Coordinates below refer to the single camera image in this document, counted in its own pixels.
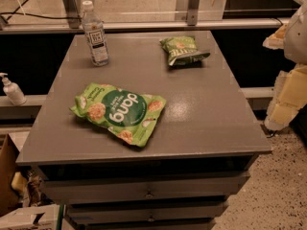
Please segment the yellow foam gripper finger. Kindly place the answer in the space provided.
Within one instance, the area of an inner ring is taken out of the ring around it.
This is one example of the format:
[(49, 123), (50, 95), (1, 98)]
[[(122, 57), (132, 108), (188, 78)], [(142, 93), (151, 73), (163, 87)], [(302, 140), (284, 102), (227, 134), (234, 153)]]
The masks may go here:
[(307, 104), (307, 65), (297, 64), (290, 72), (280, 71), (267, 110), (265, 127), (277, 131), (287, 127)]
[(268, 36), (263, 41), (263, 46), (272, 50), (284, 49), (286, 29), (287, 24), (282, 25), (279, 29), (277, 29), (273, 34)]

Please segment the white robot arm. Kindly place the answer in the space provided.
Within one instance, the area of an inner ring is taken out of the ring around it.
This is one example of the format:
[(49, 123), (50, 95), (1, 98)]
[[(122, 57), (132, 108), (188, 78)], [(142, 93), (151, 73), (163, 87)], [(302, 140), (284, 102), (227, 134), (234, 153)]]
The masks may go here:
[(263, 46), (282, 49), (285, 58), (295, 63), (290, 72), (279, 72), (267, 109), (265, 127), (278, 131), (287, 127), (307, 104), (307, 3), (300, 6), (287, 24), (267, 37)]

